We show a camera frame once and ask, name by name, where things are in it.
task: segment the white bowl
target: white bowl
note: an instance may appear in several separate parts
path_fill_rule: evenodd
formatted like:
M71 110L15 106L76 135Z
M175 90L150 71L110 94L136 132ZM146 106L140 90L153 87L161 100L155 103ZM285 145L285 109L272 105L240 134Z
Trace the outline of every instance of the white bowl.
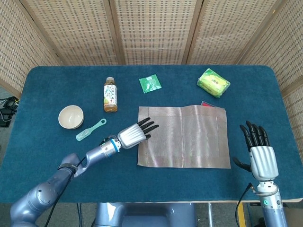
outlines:
M69 105L59 113L59 124L66 129L78 128L84 120L83 111L76 105Z

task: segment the woven screen panel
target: woven screen panel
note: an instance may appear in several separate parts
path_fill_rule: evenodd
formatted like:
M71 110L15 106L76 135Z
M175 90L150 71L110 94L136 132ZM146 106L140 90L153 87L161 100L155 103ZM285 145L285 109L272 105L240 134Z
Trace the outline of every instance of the woven screen panel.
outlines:
M181 64L195 0L116 0L126 64Z
M0 1L0 47L0 78L19 93L33 67L59 64L13 0Z
M205 0L189 64L234 64L276 0Z
M284 103L303 162L303 86L286 96Z
M102 0L26 0L68 65L117 65Z
M281 90L302 77L303 1L287 1L240 63L270 66Z

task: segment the sponge in plastic wrap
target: sponge in plastic wrap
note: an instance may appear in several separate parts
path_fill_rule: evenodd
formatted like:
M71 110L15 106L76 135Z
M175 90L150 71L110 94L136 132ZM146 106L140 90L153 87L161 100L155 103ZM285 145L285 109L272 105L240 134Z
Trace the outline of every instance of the sponge in plastic wrap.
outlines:
M231 83L220 77L211 69L207 69L198 79L197 85L216 98L220 98Z

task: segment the bottle label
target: bottle label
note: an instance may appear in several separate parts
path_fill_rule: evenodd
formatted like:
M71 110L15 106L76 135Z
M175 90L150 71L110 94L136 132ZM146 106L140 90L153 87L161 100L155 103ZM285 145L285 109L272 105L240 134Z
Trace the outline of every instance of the bottle label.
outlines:
M104 105L117 105L117 87L115 85L104 86Z

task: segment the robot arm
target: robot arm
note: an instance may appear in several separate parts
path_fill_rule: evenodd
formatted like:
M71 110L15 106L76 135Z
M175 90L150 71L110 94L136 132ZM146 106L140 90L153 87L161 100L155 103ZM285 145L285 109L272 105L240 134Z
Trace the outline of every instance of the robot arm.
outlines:
M36 227L35 222L38 217L54 205L74 177L80 176L100 160L118 153L120 148L129 149L149 139L151 136L147 133L158 127L158 125L149 127L154 124L154 122L146 123L149 120L150 118L146 118L122 130L117 137L111 136L104 139L98 147L86 153L85 166L82 164L84 159L80 161L76 154L65 157L51 178L34 187L12 205L10 209L11 226Z
M253 187L251 189L259 196L266 226L287 227L279 187L273 181L279 176L274 149L270 146L267 133L262 126L258 127L248 121L246 124L249 131L244 125L240 125L240 128L245 136L250 165L240 162L235 157L233 160L240 168L252 172L259 181L258 192Z

